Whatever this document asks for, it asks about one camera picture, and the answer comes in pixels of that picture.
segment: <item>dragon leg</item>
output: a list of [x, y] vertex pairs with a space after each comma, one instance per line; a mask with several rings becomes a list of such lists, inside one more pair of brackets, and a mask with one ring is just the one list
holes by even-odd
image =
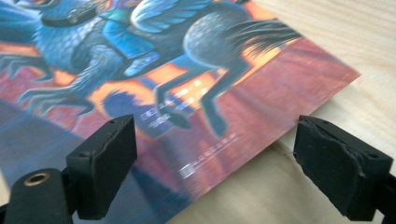
[[117, 74], [123, 66], [123, 59], [114, 49], [105, 45], [94, 46], [90, 55], [90, 65], [78, 75], [78, 78], [70, 86], [31, 89], [20, 97], [20, 103], [30, 100], [26, 109], [32, 113], [38, 110], [41, 116], [46, 115], [58, 105], [83, 107], [77, 116], [94, 110], [94, 106], [87, 100], [87, 97]]

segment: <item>wooden table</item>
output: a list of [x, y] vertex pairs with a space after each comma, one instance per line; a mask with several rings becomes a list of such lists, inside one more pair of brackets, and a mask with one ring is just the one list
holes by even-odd
[[[396, 158], [396, 1], [255, 2], [361, 73], [313, 116]], [[295, 162], [294, 136], [285, 134], [169, 223], [349, 223]], [[0, 204], [7, 198], [0, 181]], [[381, 220], [377, 213], [374, 223]]]

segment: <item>black clamp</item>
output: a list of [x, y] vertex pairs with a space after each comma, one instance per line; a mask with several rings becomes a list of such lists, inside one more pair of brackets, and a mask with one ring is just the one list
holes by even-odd
[[343, 215], [353, 221], [396, 223], [393, 159], [330, 122], [300, 116], [294, 157], [304, 173]]
[[76, 211], [81, 219], [101, 219], [136, 158], [134, 117], [113, 119], [66, 157], [62, 172], [20, 178], [0, 207], [0, 223], [69, 224]]

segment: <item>dragon illustration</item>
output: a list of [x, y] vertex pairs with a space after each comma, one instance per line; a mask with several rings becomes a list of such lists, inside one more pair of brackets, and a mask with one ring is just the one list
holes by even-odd
[[250, 69], [244, 49], [266, 52], [300, 35], [278, 20], [253, 21], [246, 1], [122, 0], [104, 13], [102, 2], [89, 0], [17, 0], [0, 2], [0, 40], [33, 44], [40, 56], [0, 55], [0, 72], [15, 77], [33, 66], [52, 78], [56, 67], [77, 78], [66, 87], [30, 89], [20, 98], [26, 109], [42, 116], [57, 105], [80, 106], [78, 115], [94, 110], [87, 100], [109, 80], [137, 78], [166, 63], [186, 72], [155, 87], [156, 108], [167, 121], [190, 128], [187, 115], [168, 106], [168, 92], [204, 72], [226, 73], [200, 100], [208, 125], [223, 136], [227, 123], [216, 98]]

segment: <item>book cover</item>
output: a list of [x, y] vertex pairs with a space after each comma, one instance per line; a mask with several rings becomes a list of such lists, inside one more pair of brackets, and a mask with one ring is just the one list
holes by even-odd
[[21, 0], [0, 12], [9, 185], [63, 169], [107, 120], [134, 114], [138, 159], [98, 223], [165, 222], [359, 76], [249, 1]]

